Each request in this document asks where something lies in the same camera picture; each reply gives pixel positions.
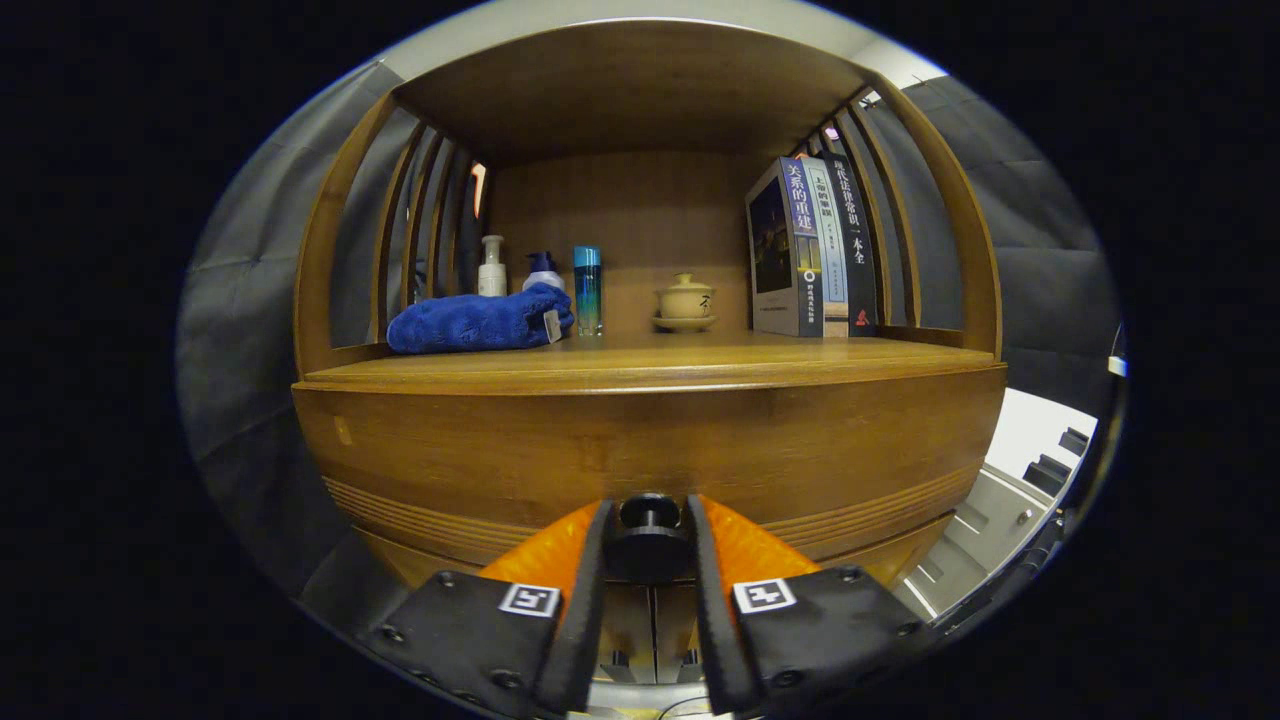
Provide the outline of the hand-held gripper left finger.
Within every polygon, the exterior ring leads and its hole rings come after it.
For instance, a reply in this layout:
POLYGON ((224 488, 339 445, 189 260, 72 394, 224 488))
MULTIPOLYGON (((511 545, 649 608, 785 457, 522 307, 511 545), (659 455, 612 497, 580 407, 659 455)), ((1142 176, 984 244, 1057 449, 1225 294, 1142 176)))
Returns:
POLYGON ((582 711, 596 664, 612 505, 580 507, 481 571, 438 571, 364 633, 380 659, 481 711, 582 711))

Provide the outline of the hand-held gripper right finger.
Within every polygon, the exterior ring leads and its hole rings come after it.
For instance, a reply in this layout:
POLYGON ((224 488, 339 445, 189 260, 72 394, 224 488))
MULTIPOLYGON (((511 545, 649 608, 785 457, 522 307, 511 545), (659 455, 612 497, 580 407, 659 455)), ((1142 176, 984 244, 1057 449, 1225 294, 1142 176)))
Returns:
POLYGON ((820 569, 705 496, 686 506, 714 714, 832 716, 931 647, 931 624, 865 568, 820 569))

